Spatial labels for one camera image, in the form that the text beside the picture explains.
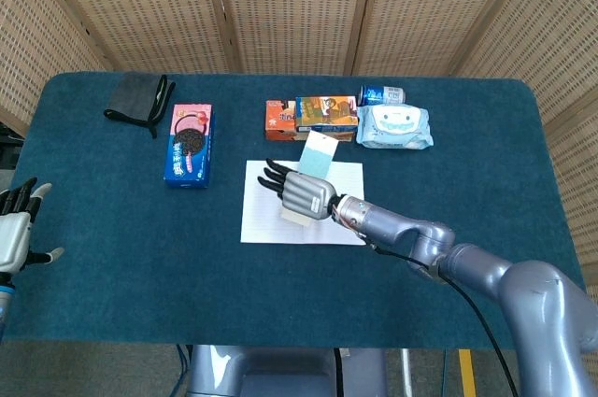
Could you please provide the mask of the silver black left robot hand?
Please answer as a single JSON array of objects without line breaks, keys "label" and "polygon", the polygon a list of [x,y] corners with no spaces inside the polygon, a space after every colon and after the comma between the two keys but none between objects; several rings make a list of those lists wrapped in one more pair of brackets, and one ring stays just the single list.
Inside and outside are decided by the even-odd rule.
[{"label": "silver black left robot hand", "polygon": [[50,264],[64,255],[64,248],[33,252],[30,237],[44,197],[52,188],[44,183],[34,190],[36,177],[20,187],[1,191],[1,275],[15,276],[30,264]]}]

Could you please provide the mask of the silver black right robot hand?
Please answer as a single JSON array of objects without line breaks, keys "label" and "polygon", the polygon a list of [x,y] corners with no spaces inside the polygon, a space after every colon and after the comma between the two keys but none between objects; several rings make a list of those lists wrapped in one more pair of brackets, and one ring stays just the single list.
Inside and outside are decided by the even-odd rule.
[{"label": "silver black right robot hand", "polygon": [[312,220],[326,220],[333,215],[342,196],[328,181],[299,173],[272,159],[266,160],[260,185],[273,191],[284,208]]}]

